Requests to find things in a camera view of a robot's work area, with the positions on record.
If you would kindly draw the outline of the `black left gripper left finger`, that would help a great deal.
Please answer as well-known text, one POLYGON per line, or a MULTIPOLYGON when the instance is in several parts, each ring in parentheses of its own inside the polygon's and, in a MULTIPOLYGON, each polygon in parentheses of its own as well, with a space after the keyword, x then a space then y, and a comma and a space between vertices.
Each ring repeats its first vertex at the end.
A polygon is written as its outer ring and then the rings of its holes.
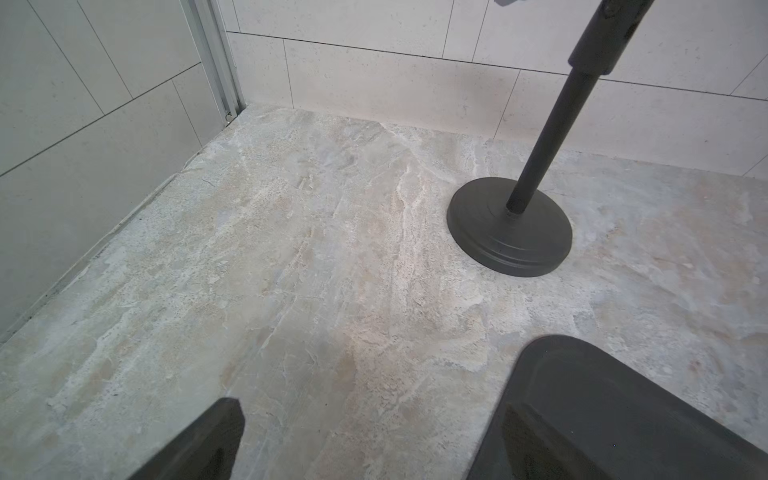
POLYGON ((240 401, 222 397, 129 479, 230 479, 244 429, 240 401))

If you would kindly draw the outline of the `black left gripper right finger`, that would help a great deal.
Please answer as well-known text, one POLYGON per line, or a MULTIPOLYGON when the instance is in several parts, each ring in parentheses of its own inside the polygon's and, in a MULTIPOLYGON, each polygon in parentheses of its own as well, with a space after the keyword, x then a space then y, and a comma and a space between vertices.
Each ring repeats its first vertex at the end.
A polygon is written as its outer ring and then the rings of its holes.
POLYGON ((600 468, 530 405, 507 405, 502 438, 517 479, 600 478, 600 468))

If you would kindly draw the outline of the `black cutting board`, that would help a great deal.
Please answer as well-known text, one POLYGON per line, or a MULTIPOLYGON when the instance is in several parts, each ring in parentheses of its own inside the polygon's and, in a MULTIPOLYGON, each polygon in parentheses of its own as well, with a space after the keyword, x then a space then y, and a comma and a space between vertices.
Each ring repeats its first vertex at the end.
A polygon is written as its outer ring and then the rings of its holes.
POLYGON ((517 479, 502 438, 508 404, 533 407, 599 468, 599 479, 764 479, 767 454, 605 351, 566 335, 518 355, 468 471, 517 479))

